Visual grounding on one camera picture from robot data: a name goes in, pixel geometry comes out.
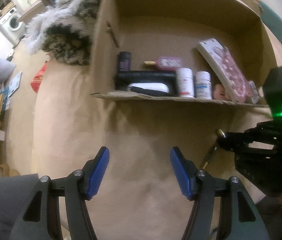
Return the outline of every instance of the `cardboard box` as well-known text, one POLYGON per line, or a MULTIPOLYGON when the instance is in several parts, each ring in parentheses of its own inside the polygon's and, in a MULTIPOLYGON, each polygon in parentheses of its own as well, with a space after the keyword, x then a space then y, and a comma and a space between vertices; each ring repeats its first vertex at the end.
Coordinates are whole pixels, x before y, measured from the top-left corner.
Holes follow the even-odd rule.
POLYGON ((0 11, 0 16, 5 15, 13 7, 14 7, 14 2, 11 1, 0 11))
POLYGON ((103 82, 95 84, 93 96, 198 101, 113 92, 117 54, 132 53, 131 70, 144 70, 143 61, 160 56, 180 57, 184 67, 191 68, 194 74, 202 70, 211 73, 215 85, 220 81, 195 48, 198 42, 209 38, 229 48, 247 80, 253 80, 257 87, 263 85, 269 70, 277 67, 259 15, 240 0, 103 0, 91 51, 92 75, 103 82))

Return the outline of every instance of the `gray fur throw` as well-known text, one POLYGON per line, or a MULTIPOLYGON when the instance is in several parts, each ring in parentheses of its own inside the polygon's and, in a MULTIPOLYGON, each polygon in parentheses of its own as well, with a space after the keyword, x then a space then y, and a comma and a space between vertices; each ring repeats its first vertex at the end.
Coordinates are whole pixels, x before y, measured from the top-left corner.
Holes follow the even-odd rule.
POLYGON ((31 54, 50 52, 61 63, 89 65, 101 0, 57 0, 56 7, 32 19, 25 42, 31 54))

